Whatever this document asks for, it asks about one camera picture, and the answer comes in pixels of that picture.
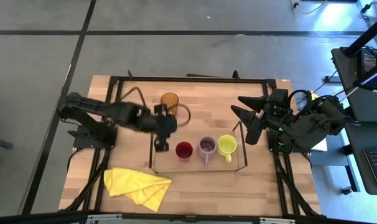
white cable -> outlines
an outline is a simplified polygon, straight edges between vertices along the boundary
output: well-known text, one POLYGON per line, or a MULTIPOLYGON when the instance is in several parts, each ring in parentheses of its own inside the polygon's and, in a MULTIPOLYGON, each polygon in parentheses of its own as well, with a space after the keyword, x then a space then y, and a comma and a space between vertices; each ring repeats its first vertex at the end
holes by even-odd
POLYGON ((322 5, 324 5, 328 0, 325 0, 325 1, 324 1, 323 3, 321 3, 317 8, 311 10, 310 12, 304 12, 304 11, 302 11, 302 10, 300 9, 300 7, 299 7, 299 3, 295 2, 294 0, 290 0, 290 1, 291 1, 292 5, 294 5, 294 8, 298 9, 300 13, 302 13, 302 14, 310 14, 310 13, 312 13, 312 12, 318 10, 318 9, 319 9, 322 5))
POLYGON ((358 89, 358 87, 356 87, 354 90, 352 90, 350 93, 348 93, 342 100, 340 100, 339 102, 341 103, 344 99, 348 98, 352 93, 354 93, 356 90, 358 89))

wooden tabletop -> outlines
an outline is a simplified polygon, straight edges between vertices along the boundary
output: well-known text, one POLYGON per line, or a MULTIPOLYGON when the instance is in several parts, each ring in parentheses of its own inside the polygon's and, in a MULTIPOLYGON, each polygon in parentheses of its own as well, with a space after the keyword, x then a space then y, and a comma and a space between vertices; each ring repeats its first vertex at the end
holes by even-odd
MULTIPOLYGON (((95 75, 88 97, 105 100, 109 78, 110 76, 95 75)), ((276 80, 276 82, 278 88, 285 88, 292 92, 292 85, 289 80, 276 80)), ((179 103, 190 108, 192 119, 187 126, 172 134, 172 136, 175 135, 175 138, 184 135, 191 137, 201 135, 196 133, 231 131, 238 122, 238 118, 230 110, 230 105, 247 108, 237 100, 237 96, 255 97, 263 95, 262 85, 255 83, 144 81, 125 81, 123 83, 123 94, 135 86, 141 89, 150 108, 158 104, 161 96, 167 92, 175 93, 179 96, 179 103)), ((141 103, 137 93, 132 93, 124 100, 141 103)), ((291 102, 291 107, 296 108, 294 101, 291 102)), ((122 167, 172 179, 172 184, 158 213, 281 215, 276 172, 265 132, 262 133, 257 145, 246 144, 248 166, 239 171, 160 172, 155 174, 149 168, 149 145, 149 134, 136 133, 118 127, 118 137, 116 145, 111 151, 108 168, 122 167)), ((93 149, 84 149, 71 160, 59 208, 69 206, 87 183, 92 158, 93 149)), ((291 163, 296 187, 310 206, 316 212, 320 212, 308 160, 302 154, 292 153, 291 163)), ((90 208, 94 206, 97 186, 94 189, 90 208)), ((287 187, 286 197, 289 212, 292 213, 287 187)), ((101 211, 154 213, 142 205, 136 205, 131 199, 123 195, 110 197, 106 189, 103 192, 101 211)))

